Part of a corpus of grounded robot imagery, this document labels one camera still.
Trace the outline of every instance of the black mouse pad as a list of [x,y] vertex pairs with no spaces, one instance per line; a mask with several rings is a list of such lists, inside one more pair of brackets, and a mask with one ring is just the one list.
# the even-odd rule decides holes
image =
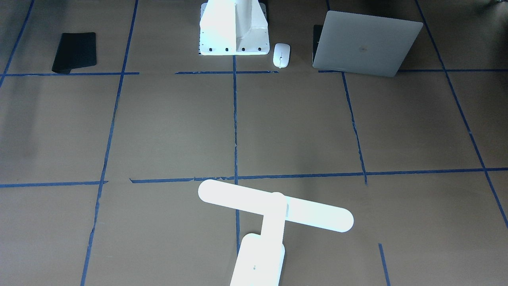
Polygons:
[[51,71],[68,74],[72,69],[97,64],[95,33],[63,33]]

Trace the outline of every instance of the grid square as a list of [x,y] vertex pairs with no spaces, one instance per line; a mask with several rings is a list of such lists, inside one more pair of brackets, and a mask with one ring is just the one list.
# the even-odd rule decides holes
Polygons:
[[[346,208],[355,218],[346,233],[286,222],[281,286],[385,283],[373,218],[375,202],[363,177],[241,180],[240,185]],[[259,234],[261,223],[261,215],[240,212],[241,238]]]
[[450,73],[487,168],[508,166],[508,73]]
[[367,171],[481,167],[443,73],[346,78]]
[[0,71],[4,72],[23,26],[30,0],[0,2]]
[[0,90],[0,182],[96,181],[118,76],[6,77]]
[[86,284],[228,285],[235,210],[201,201],[198,185],[104,185]]
[[230,56],[203,56],[199,49],[201,4],[205,0],[143,1],[129,51],[129,71],[232,71]]
[[68,286],[81,279],[97,186],[0,191],[0,276],[9,286]]
[[[340,1],[330,0],[330,8],[336,11],[364,14],[423,22],[415,1]],[[423,26],[413,46],[402,62],[401,69],[441,69],[441,63],[432,45],[429,34]]]
[[35,1],[9,73],[51,73],[61,34],[84,32],[97,34],[97,65],[79,72],[120,72],[133,7],[132,1]]
[[483,172],[370,176],[369,188],[393,285],[508,280],[506,226]]
[[362,171],[340,74],[240,74],[237,86],[239,175]]
[[126,77],[107,180],[232,176],[228,74]]
[[447,69],[506,69],[506,3],[419,1]]

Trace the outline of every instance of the laptop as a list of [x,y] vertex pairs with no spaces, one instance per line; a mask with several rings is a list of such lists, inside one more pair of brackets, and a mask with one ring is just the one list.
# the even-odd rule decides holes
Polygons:
[[322,29],[314,26],[312,66],[395,76],[422,26],[414,21],[328,11]]

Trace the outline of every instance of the white mouse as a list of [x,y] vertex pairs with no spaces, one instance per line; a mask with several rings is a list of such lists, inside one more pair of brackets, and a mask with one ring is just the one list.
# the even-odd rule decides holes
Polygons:
[[273,49],[273,65],[278,68],[285,68],[289,63],[291,47],[288,44],[278,43]]

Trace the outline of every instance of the blue tape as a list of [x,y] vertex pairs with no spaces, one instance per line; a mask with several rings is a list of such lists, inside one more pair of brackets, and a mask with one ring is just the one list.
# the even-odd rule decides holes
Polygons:
[[385,272],[386,285],[391,286],[390,277],[388,276],[388,268],[386,267],[385,252],[383,251],[383,245],[378,243],[379,253],[381,255],[381,262],[383,263],[383,270]]
[[[402,69],[397,72],[508,72],[508,69]],[[318,73],[343,72],[334,70],[318,70]]]
[[369,176],[483,172],[482,168],[367,172]]
[[508,69],[452,69],[447,72],[508,72]]
[[480,164],[482,165],[482,169],[483,169],[483,172],[485,173],[485,177],[487,178],[487,182],[489,183],[490,190],[492,191],[492,194],[494,195],[494,199],[496,200],[497,207],[499,208],[501,216],[503,217],[504,224],[505,224],[506,228],[508,228],[508,219],[507,219],[506,214],[504,212],[504,209],[503,209],[503,207],[501,205],[501,202],[499,201],[499,197],[497,196],[497,192],[494,189],[494,185],[492,185],[489,173],[488,173],[487,169],[485,168],[485,164],[483,162],[483,159],[482,159],[482,156],[481,156],[480,151],[478,149],[478,146],[476,144],[476,141],[474,140],[473,134],[471,132],[471,128],[469,127],[469,124],[467,123],[467,119],[466,119],[466,116],[464,115],[464,112],[463,112],[462,107],[460,105],[459,98],[457,97],[457,94],[455,93],[455,89],[453,88],[452,81],[450,80],[450,76],[448,75],[448,72],[447,72],[446,67],[444,65],[445,63],[442,60],[442,57],[441,57],[441,54],[439,53],[439,50],[437,49],[436,42],[434,41],[434,37],[432,36],[432,33],[430,32],[430,28],[429,28],[429,26],[427,24],[427,20],[425,19],[425,16],[423,14],[422,8],[420,7],[420,4],[418,3],[418,0],[415,0],[415,2],[416,2],[416,5],[418,7],[418,11],[420,12],[420,15],[422,17],[422,20],[423,20],[423,23],[425,25],[425,28],[427,29],[427,33],[429,34],[430,40],[432,41],[432,45],[434,46],[434,49],[435,49],[435,51],[437,53],[437,57],[438,57],[439,61],[441,62],[442,69],[445,71],[445,75],[446,75],[446,78],[447,78],[447,81],[448,81],[448,85],[450,86],[450,89],[452,90],[453,98],[455,99],[455,103],[457,104],[457,108],[459,109],[460,116],[462,117],[462,121],[464,122],[464,125],[466,126],[467,132],[469,133],[469,138],[471,138],[471,142],[472,142],[474,150],[476,151],[476,154],[478,156],[478,160],[480,161]]
[[7,71],[9,70],[9,67],[11,66],[12,59],[14,58],[14,53],[16,52],[16,49],[18,48],[18,45],[19,45],[19,41],[21,41],[21,36],[23,35],[23,32],[25,31],[26,24],[28,23],[28,19],[30,18],[31,11],[34,8],[34,2],[35,2],[35,0],[32,0],[30,2],[30,7],[28,8],[28,12],[26,13],[25,21],[23,22],[23,26],[21,26],[21,30],[19,31],[18,38],[16,39],[16,42],[14,43],[14,47],[12,48],[11,55],[9,56],[9,60],[7,61],[7,65],[5,66],[4,73],[2,74],[2,77],[0,78],[0,88],[2,87],[2,84],[4,84],[5,75],[7,74]]
[[487,171],[508,171],[507,168],[487,168]]
[[76,72],[69,74],[61,73],[8,73],[5,76],[76,76],[76,75],[139,75],[139,72]]
[[234,180],[235,177],[194,177],[194,178],[175,178],[175,179],[148,179],[148,180],[133,180],[129,179],[133,184],[149,184],[149,183],[173,183],[173,182],[200,182],[205,180]]
[[443,70],[426,70],[426,69],[421,69],[421,70],[398,70],[397,72],[443,72]]
[[[482,168],[469,169],[436,169],[436,170],[409,170],[409,171],[369,171],[365,172],[367,176],[385,176],[385,175],[414,175],[414,174],[446,174],[446,173],[472,173],[483,172]],[[508,167],[488,168],[487,171],[508,171]],[[190,182],[212,180],[256,180],[256,179],[291,179],[291,178],[319,178],[319,177],[355,177],[364,176],[363,172],[352,173],[322,173],[322,174],[292,174],[292,175],[257,175],[257,176],[230,176],[230,177],[194,177],[194,178],[174,178],[174,179],[149,179],[149,180],[131,180],[133,184],[145,183],[170,183],[170,182]]]
[[258,74],[258,73],[279,73],[278,71],[187,71],[175,74]]
[[[236,90],[236,56],[233,56],[233,120],[235,126],[235,185],[238,185],[238,114]],[[240,252],[240,212],[235,211],[236,222],[236,254]]]
[[177,72],[175,74],[232,74],[232,71],[189,71],[189,72]]
[[353,107],[351,106],[351,99],[349,97],[349,91],[347,89],[346,74],[344,72],[341,72],[341,74],[342,74],[342,82],[344,83],[344,90],[346,91],[347,104],[350,108],[351,123],[353,124],[353,130],[354,130],[355,136],[356,136],[356,143],[358,145],[358,154],[360,155],[360,163],[362,164],[363,177],[365,180],[365,185],[368,185],[367,184],[367,174],[365,172],[365,164],[363,162],[362,148],[360,147],[360,139],[358,138],[358,131],[356,129],[355,116],[353,115]]
[[279,73],[278,71],[237,71],[237,74]]
[[125,67],[127,66],[127,59],[129,57],[129,47],[131,45],[131,38],[132,38],[133,30],[134,30],[134,23],[136,20],[137,10],[138,10],[138,0],[136,0],[136,2],[134,4],[134,12],[132,15],[131,29],[129,31],[129,38],[127,40],[127,47],[125,48],[125,56],[123,58],[122,74],[120,75],[120,82],[118,83],[118,92],[116,93],[115,107],[113,109],[113,117],[111,119],[111,126],[109,128],[108,144],[106,146],[106,154],[104,156],[104,167],[102,169],[101,181],[99,182],[99,189],[97,191],[95,214],[93,217],[93,227],[92,227],[92,231],[90,232],[90,236],[88,238],[88,246],[86,248],[85,263],[83,265],[83,274],[81,275],[81,283],[80,283],[81,286],[85,286],[86,274],[88,271],[88,263],[90,261],[90,253],[91,253],[91,249],[92,249],[92,245],[93,245],[93,237],[95,235],[95,229],[96,229],[96,225],[97,225],[97,216],[99,215],[99,206],[100,206],[100,199],[102,196],[102,190],[103,190],[103,186],[104,186],[104,178],[106,176],[106,168],[108,166],[109,151],[111,149],[111,140],[113,139],[113,130],[115,128],[116,111],[118,109],[118,102],[119,102],[120,94],[121,94],[121,90],[122,90]]
[[239,176],[239,180],[255,179],[290,179],[290,178],[319,178],[319,177],[353,177],[363,176],[363,172],[358,173],[328,173],[328,174],[295,174],[295,175],[260,175],[260,176]]
[[100,181],[0,184],[0,188],[99,185],[99,183],[100,183]]

